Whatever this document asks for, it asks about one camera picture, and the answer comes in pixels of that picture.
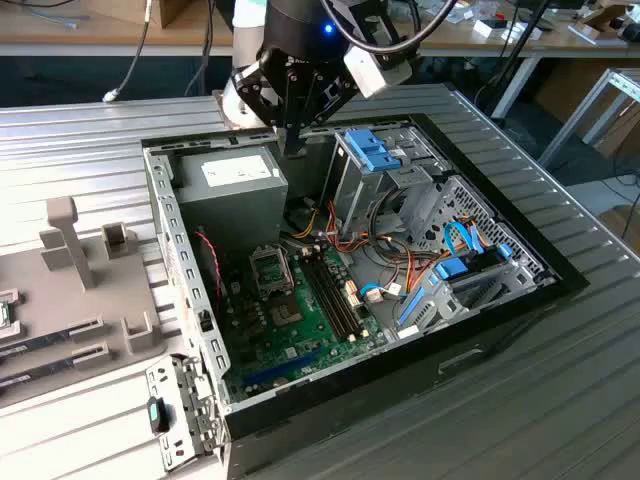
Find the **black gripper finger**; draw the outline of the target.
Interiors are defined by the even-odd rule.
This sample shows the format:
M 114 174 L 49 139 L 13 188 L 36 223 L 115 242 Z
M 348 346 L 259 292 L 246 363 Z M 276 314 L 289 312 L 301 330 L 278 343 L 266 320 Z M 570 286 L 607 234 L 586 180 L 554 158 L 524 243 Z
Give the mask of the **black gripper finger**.
M 358 86 L 348 72 L 329 76 L 314 76 L 308 93 L 304 96 L 302 116 L 291 129 L 291 153 L 297 153 L 305 141 L 300 131 L 322 126 L 358 92 Z
M 240 99 L 267 126 L 276 131 L 285 155 L 296 152 L 295 73 L 287 69 L 280 49 L 262 49 L 257 59 L 233 74 Z

